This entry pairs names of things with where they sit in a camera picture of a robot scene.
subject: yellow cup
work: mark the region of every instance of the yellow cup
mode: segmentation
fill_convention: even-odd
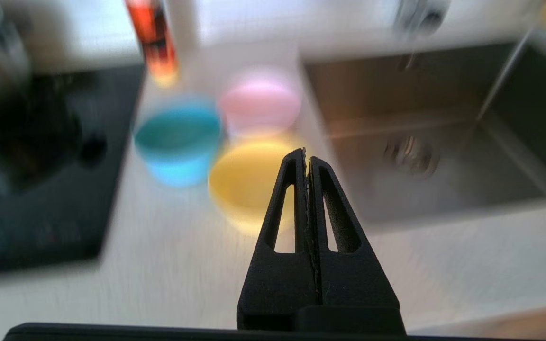
[[[230,147],[210,171],[210,196],[246,235],[260,233],[282,159],[297,149],[290,140],[258,140]],[[294,224],[294,192],[286,191],[280,231]]]

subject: sink drain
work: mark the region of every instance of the sink drain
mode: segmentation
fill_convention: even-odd
[[[433,147],[414,136],[389,140],[384,157],[398,170],[409,175],[428,177],[437,169],[439,156]]]

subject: pink cup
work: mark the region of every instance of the pink cup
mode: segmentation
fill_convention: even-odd
[[[280,134],[299,116],[299,87],[283,72],[259,69],[232,82],[218,106],[231,138],[260,138]]]

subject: blue cup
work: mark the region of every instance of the blue cup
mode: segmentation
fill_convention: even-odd
[[[134,143],[161,183],[186,187],[208,179],[218,155],[221,123],[213,101],[182,99],[148,119]]]

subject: white countertop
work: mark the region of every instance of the white countertop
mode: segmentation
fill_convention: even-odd
[[[203,49],[186,58],[177,89],[146,80],[138,119],[173,91],[215,95],[234,72],[258,64],[282,67],[306,86],[292,45]],[[296,131],[342,181],[308,88]],[[408,331],[546,306],[546,202],[363,227]],[[161,186],[129,143],[100,261],[0,274],[0,339],[24,322],[232,329],[254,245],[218,213],[206,184]]]

